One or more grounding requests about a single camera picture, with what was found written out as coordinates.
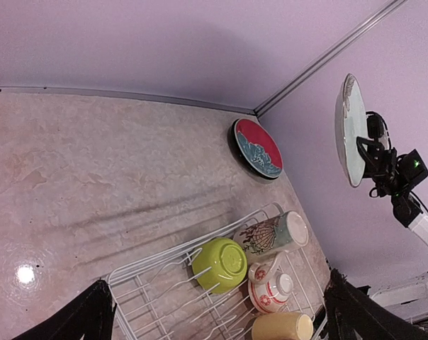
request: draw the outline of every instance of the white plate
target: white plate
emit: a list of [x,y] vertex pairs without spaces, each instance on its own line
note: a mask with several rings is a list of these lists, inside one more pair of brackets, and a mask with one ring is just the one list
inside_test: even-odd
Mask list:
[[368,138],[365,105],[357,79],[348,74],[335,104],[335,142],[344,173],[354,188],[365,171],[365,161],[356,146],[359,136]]

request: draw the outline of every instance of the purple wall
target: purple wall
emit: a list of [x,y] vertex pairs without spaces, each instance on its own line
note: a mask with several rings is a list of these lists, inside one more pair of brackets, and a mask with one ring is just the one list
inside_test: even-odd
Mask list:
[[[399,153],[417,148],[428,166],[428,1],[403,5],[261,119],[332,265],[358,285],[395,283],[428,270],[428,248],[394,220],[388,198],[368,197],[371,180],[353,189],[344,176],[334,107],[349,72]],[[428,179],[415,191],[428,206]]]
[[0,86],[255,108],[384,2],[0,1]]

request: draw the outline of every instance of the dish rack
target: dish rack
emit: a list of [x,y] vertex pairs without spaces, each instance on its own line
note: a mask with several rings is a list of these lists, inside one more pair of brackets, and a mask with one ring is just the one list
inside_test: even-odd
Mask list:
[[[107,283],[118,304],[116,320],[127,340],[171,339],[249,339],[252,320],[259,315],[247,292],[247,279],[227,293],[216,295],[198,285],[191,262],[200,253],[200,245],[215,237],[232,237],[243,225],[253,225],[283,213],[278,203],[258,209],[242,219],[166,251],[148,256],[114,270]],[[323,289],[303,249],[290,253],[281,270],[295,283],[283,311],[304,312],[315,318],[324,305]],[[310,272],[316,296],[304,289],[300,264]],[[319,339],[324,319],[312,339]]]

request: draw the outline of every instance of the beige mug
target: beige mug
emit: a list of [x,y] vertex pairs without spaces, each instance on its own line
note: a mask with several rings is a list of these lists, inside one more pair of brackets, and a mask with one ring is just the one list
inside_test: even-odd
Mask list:
[[252,325],[252,340],[310,340],[312,335],[311,318],[297,312],[265,314]]
[[[288,211],[255,225],[244,226],[233,239],[241,246],[247,257],[249,280],[256,285],[269,281],[286,254],[308,243],[308,228],[296,211]],[[260,266],[270,263],[264,277],[258,276]]]

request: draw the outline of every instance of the mug handle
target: mug handle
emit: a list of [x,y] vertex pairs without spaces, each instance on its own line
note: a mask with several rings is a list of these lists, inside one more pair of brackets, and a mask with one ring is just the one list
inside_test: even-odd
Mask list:
[[282,258],[285,255],[286,255],[286,251],[279,251],[275,255],[274,260],[272,261],[271,267],[269,268],[268,272],[260,280],[257,280],[255,278],[255,273],[257,272],[258,268],[263,266],[266,262],[264,262],[264,263],[260,263],[260,262],[253,263],[249,268],[249,280],[250,280],[250,282],[252,282],[255,285],[262,285],[263,283],[266,283],[267,281],[271,280],[271,278],[276,274],[277,269],[278,269],[278,265],[280,264],[280,262],[282,261]]

